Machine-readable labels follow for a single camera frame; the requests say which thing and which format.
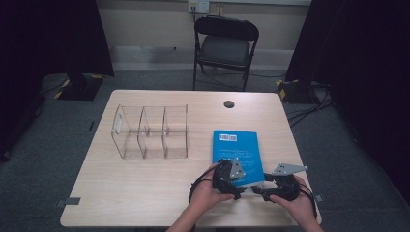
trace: wall outlet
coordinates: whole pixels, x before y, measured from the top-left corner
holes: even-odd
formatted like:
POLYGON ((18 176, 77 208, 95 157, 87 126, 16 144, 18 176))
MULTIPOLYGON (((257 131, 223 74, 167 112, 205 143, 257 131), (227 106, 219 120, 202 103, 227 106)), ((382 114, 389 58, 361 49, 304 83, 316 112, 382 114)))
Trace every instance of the wall outlet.
POLYGON ((199 1, 199 11, 201 13, 209 12, 209 1, 199 1))
POLYGON ((188 12, 199 12, 199 1, 188 1, 188 12))

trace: book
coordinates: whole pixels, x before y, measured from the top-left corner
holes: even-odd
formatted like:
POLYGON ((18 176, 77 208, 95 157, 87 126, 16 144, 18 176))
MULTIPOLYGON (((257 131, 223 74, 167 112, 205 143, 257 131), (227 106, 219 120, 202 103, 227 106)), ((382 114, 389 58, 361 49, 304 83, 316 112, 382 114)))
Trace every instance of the book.
POLYGON ((257 133, 254 131, 214 130, 212 162, 220 159, 232 162, 238 159, 242 165, 246 175, 232 182, 236 187, 257 186, 265 181, 257 133))

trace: black folding chair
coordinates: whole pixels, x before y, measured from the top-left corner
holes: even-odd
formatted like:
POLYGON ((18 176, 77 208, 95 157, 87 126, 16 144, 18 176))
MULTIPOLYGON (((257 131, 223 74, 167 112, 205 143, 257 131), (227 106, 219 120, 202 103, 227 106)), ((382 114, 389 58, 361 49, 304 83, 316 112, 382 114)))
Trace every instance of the black folding chair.
POLYGON ((245 91, 250 64, 259 39, 255 25, 246 20, 215 15, 200 17, 195 22, 195 60, 193 67, 193 87, 196 84, 196 66, 211 66, 235 71, 243 71, 245 91), (201 43, 199 35, 205 35, 201 43))

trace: white wall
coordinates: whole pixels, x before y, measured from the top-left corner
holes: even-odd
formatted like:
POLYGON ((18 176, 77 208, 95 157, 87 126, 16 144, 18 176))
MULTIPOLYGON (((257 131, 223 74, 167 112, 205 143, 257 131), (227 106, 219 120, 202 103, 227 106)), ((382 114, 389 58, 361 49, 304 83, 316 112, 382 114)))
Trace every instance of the white wall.
MULTIPOLYGON (((98 0, 108 45, 193 47, 193 18, 187 1, 98 0)), ((210 4, 217 15, 219 3, 210 4)), ((308 6, 223 3, 221 14, 254 23, 258 49, 294 50, 308 6)))

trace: clear acrylic divider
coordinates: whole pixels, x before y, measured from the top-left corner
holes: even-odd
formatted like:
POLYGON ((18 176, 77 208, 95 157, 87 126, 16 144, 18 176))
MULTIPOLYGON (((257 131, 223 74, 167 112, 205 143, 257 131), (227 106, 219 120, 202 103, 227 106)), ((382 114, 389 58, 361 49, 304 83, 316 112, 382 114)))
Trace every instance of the clear acrylic divider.
POLYGON ((188 106, 118 105, 111 135, 123 159, 186 158, 188 106))

